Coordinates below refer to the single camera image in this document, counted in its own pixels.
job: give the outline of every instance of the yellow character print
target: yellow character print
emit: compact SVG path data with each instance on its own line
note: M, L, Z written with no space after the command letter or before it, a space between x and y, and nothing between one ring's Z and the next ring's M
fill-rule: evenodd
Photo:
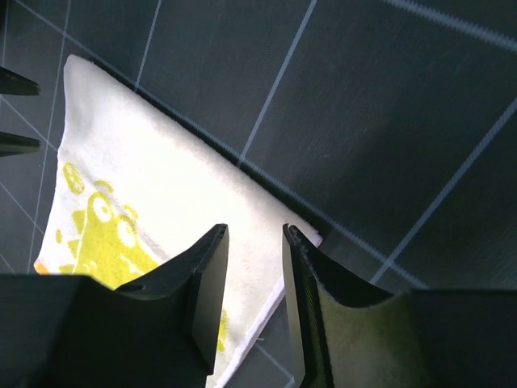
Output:
M85 184L78 169L70 162L63 166L63 176L69 190L77 196L83 194ZM67 244L73 258L72 264L59 267L61 273L77 273L94 277L106 286L115 289L134 280L158 266L142 249L137 233L137 212L125 205L119 213L111 202L111 185L98 180L94 183L96 191L89 196L85 209L72 213L78 236L68 242L61 230L56 230L58 244ZM36 271L48 273L39 260ZM225 350L228 336L228 314L222 310L217 351Z
M221 314L221 323L219 323L219 337L217 338L217 351L225 350L226 337L228 336L228 313L223 309Z

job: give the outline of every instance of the white towel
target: white towel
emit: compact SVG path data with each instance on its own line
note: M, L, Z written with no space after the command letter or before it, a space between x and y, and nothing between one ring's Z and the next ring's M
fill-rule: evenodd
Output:
M229 225L216 368L232 376L283 296L281 226L316 231L248 176L92 63L65 65L65 133L35 268L89 273L110 287Z

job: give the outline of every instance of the black plastic part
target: black plastic part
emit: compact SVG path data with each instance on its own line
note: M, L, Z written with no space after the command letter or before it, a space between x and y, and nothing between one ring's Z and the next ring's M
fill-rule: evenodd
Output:
M299 387L332 388L332 369L317 295L298 229L284 225L282 264L289 332L294 354L294 378Z
M40 86L0 66L0 95L38 95Z
M0 276L0 387L204 387L228 241L216 225L115 291L87 276Z
M517 386L517 291L412 290L393 296L323 255L287 225L283 263L296 386L333 386L317 285L352 311L402 298L433 386Z
M0 132L0 158L36 152L39 148L40 142L36 139Z

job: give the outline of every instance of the grid line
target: grid line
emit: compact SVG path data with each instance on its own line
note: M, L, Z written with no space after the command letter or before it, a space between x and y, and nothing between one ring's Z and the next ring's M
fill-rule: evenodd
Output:
M456 16L446 14L442 11L435 10L429 6L423 6L416 2L408 0L381 0L390 6L394 6L404 11L408 11L414 15L423 17L424 19L430 20L442 26L451 28L458 32L462 32L465 35L472 36L479 40L482 40L488 44L492 44L501 49L517 53L517 40L494 32L489 28L478 26L475 23L467 22Z
M372 277L370 282L374 285L381 276L390 268L397 257L404 251L413 237L418 233L418 231L422 228L422 226L426 223L429 217L433 214L433 212L441 205L445 197L452 191L452 189L456 186L456 184L460 181L463 175L467 172L467 170L476 162L479 156L483 153L486 147L492 142L494 137L501 131L502 127L508 122L508 120L512 117L512 115L517 111L517 97L510 103L508 108L504 111L504 113L497 119L497 121L492 125L486 135L481 139L481 141L474 147L473 151L470 155L465 159L463 163L461 163L460 168L454 173L454 175L450 178L450 180L445 184L443 189L439 192L438 196L431 202L431 204L427 207L427 209L423 212L422 216L414 223L413 227L411 227L410 231L406 234L406 236L402 239L402 241L397 245L397 247L393 250L393 253L388 257L388 260L384 262L376 274Z
M0 187L2 187L7 195L18 205L18 207L22 210L23 214L27 216L29 220L32 221L32 224L36 226L36 228L43 234L43 230L36 224L36 222L32 219L32 217L27 213L27 210L23 208L23 206L16 200L15 196L11 194L11 192L4 186L2 181L0 181Z
M288 383L284 386L284 388L291 388L294 386L294 377L291 377L291 379L288 381Z
M147 36L147 42L145 43L144 56L142 57L140 69L138 70L137 81L135 82L135 87L133 91L137 91L138 86L140 85L140 78L142 76L142 72L144 71L145 61L147 60L147 52L149 51L149 46L151 45L151 40L153 39L154 27L156 25L156 20L158 19L158 14L160 13L161 6L162 0L158 0L158 2L156 3L156 9L154 10L153 22L151 23L149 35Z
M267 94L266 100L264 101L264 104L262 108L260 109L260 113L257 116L257 120L255 121L255 124L253 125L253 128L251 129L251 133L248 136L248 140L246 141L246 144L244 145L244 148L242 149L241 155L239 156L239 160L237 162L237 168L241 168L241 165L246 160L246 154L248 153L248 150L251 147L251 144L253 143L253 140L255 139L255 136L257 135L257 132L260 128L260 125L264 119L264 116L266 115L267 109L269 108L269 105L271 101L273 100L273 96L276 93L276 89L278 88L278 85L280 84L280 81L282 81L282 78L284 77L285 70L287 69L289 62L291 61L292 55L294 54L294 51L296 50L296 47L298 45L298 42L300 41L300 38L302 34L304 33L305 27L307 27L307 23L309 22L310 16L313 14L314 7L317 4L317 0L312 0L309 4L309 7L307 8L307 11L305 12L304 18L301 20L300 26L298 27L298 30L296 31L296 35L294 36L291 46L289 47L289 50L287 54L285 54L284 61L282 62L282 66L280 67L280 70L278 71L278 74L276 75L275 81L273 82L273 85L271 85L271 89L269 90L269 93Z
M69 15L70 15L70 7L72 4L72 0L68 0L68 5L66 8L66 17L65 17L65 27L64 32L68 29L68 21L69 21ZM61 51L59 53L59 61L57 62L57 75L56 75L56 84L54 85L54 95L52 98L52 107L50 110L50 119L48 121L48 129L47 129L47 139L50 138L50 132L52 131L52 124L54 119L54 110L56 107L56 97L57 97L57 90L59 88L59 77L61 76L61 63L63 62L63 51L65 50L65 35L63 35L61 39ZM45 152L43 157L43 166L41 168L41 177L40 177L40 188L38 190L38 200L36 202L36 215L34 218L36 221L38 220L38 213L40 212L40 201L41 201L41 189L43 187L43 180L45 177L45 166L47 164L47 155L48 155L48 144L49 141L47 141L47 145L45 146ZM36 234L36 223L34 224L34 228L32 229L32 239L31 239L31 248L29 249L29 258L27 260L27 273L29 273L29 270L31 268L31 261L32 261L32 248L34 247L34 236Z
M20 6L25 8L27 11L32 13L36 18L43 21L47 25L49 25L51 28L56 30L57 32L61 33L63 36L66 37L69 41L76 44L79 48L84 50L88 55L93 57L96 61L100 62L102 65L106 66L109 70L111 70L113 73L117 74L119 77L124 79L126 82L133 85L133 82L131 79L129 79L126 75L124 75L120 70L118 70L116 67L110 65L107 63L104 59L102 59L99 55L92 52L90 49L88 49L86 46L75 40L72 36L70 36L68 33L63 32L59 27L57 27L55 24L47 20L44 16L38 14L35 12L31 7L23 4L20 0L15 0ZM199 133L203 134L210 140L214 141L218 146L220 146L223 150L231 154L233 157L238 158L239 153L232 148L231 146L224 143L221 139L211 134L207 129L202 127L201 125L197 124L194 120L191 118L181 114L178 112L175 108L171 107L168 103L165 103L163 100L155 96L154 94L147 91L144 87L139 86L138 90L142 92L144 95L155 101L156 103L159 103L162 105L165 109L170 111L174 116L178 117L180 120L183 120L184 122L188 123L190 126L192 126L195 130L197 130ZM332 217L324 213L322 210L320 210L318 207L312 205L310 202L308 202L305 198L300 196L298 193L294 192L291 188L286 186L285 184L281 183L278 179L274 178L269 173L265 172L262 168L258 167L254 163L252 163L250 160L244 158L243 164L246 164L251 170L255 171L257 174L262 176L264 179L275 185L279 190L282 192L288 194L290 197L292 197L294 200L296 200L300 205L305 206L308 210L312 211L315 215L320 217L323 221L327 222L329 225L331 225L333 228L335 228L339 233L341 233L344 237L349 238L353 243L355 243L358 247L362 248L364 251L366 251L368 254L372 255L375 259L377 259L381 264L383 264L387 258L382 255L376 248L369 245L367 242L365 242L363 239L349 231L345 226L340 224L339 222L335 221ZM416 276L413 276L409 274L406 270L403 268L400 268L398 265L394 264L392 265L392 270L394 270L400 277L407 280L410 284L412 284L415 287L419 288L427 288L424 282L419 280Z
M280 372L282 372L287 378L292 378L292 375L282 366L280 363L271 355L269 352L264 349L259 344L255 344L255 347L269 360L271 363L276 366Z
M0 259L2 259L2 261L6 264L7 267L9 267L9 269L11 270L11 272L15 273L15 270L11 267L11 265L9 264L9 262L6 260L5 257L3 257L3 255L0 253Z
M41 134L41 132L40 132L40 131L38 131L38 130L36 129L36 127L30 123L30 121L29 121L29 120L27 120L27 119L25 118L25 116L24 116L24 115L22 115L22 114L18 111L18 109L16 109L15 107L13 107L13 106L12 106L12 104L11 104L9 101L7 101L7 99L6 99L4 96L1 96L1 97L0 97L0 99L1 99L4 103L6 103L6 104L7 104L7 106L8 106L9 108L11 108L11 109L12 109L12 111L13 111L14 113L16 113L16 114L19 116L19 118L20 118L20 119L22 119L22 121L23 121L25 124L27 124L27 125L32 129L32 130L33 130L33 131L34 131L34 132L35 132L35 133L40 137L40 139L41 139L41 140L43 140L43 141L47 144L47 146L49 146L50 148L52 148L54 151L56 151L56 152L57 152L57 148L56 148L56 147L54 147L54 146L50 143L50 141L48 141L48 139L47 139L45 136L43 136L43 134Z

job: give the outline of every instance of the towel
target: towel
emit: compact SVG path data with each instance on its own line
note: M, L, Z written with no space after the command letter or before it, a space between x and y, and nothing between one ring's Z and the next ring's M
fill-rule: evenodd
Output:
M284 291L282 225L311 226L215 150L94 64L65 64L65 131L38 273L85 273L110 288L229 225L214 374L222 387Z

